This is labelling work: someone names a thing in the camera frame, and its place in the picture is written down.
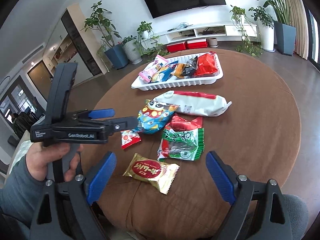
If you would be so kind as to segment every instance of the curtain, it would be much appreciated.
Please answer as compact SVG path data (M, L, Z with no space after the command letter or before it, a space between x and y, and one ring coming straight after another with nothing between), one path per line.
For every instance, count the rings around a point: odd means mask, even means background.
M302 0L287 0L291 7L292 26L297 28L295 52L302 58L308 59L309 33L306 10Z

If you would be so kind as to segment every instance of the red oval label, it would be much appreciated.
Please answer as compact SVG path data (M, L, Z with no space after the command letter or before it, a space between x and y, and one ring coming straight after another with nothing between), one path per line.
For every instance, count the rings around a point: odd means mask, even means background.
M132 171L143 178L152 179L160 174L161 165L153 160L136 161Z

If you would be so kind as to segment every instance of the blue snack bag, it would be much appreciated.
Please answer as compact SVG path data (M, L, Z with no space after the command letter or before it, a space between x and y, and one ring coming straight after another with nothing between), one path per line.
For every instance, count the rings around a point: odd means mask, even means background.
M160 68L159 71L152 76L151 83L167 81L178 62L177 60Z
M138 113L138 126L134 130L147 134L154 134L161 130L179 107L150 99L146 100L146 104Z

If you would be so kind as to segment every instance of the person's hand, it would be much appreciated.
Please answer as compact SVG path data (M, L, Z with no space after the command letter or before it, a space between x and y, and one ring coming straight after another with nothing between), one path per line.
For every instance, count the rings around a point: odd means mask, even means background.
M61 159L69 150L69 143L57 143L49 147L42 147L42 143L33 143L26 155L28 171L33 178L43 181L47 175L47 164ZM80 156L76 153L70 161L70 169L64 174L65 181L71 181L75 177L79 161Z

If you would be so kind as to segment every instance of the round table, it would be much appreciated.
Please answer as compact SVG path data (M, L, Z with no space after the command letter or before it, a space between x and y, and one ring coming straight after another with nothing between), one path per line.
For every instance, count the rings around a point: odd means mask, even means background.
M123 177L134 153L157 158L161 132L141 134L142 142L121 149L121 135L109 137L106 145L86 145L84 171L108 151L117 156L115 171L99 206L116 227L150 239L196 239L214 235L230 206L224 202L205 166L205 154L215 150L224 163L253 181L276 179L282 186L294 165L300 147L301 123L295 99L283 79L259 60L223 49L193 49L167 57L216 51L224 72L212 85L175 88L226 98L232 105L218 117L204 118L205 151L198 161L167 159L180 169L167 195L148 183ZM131 84L145 65L114 85L96 109L114 108L115 117L135 116L146 99L172 90L141 91ZM181 115L192 120L194 116Z

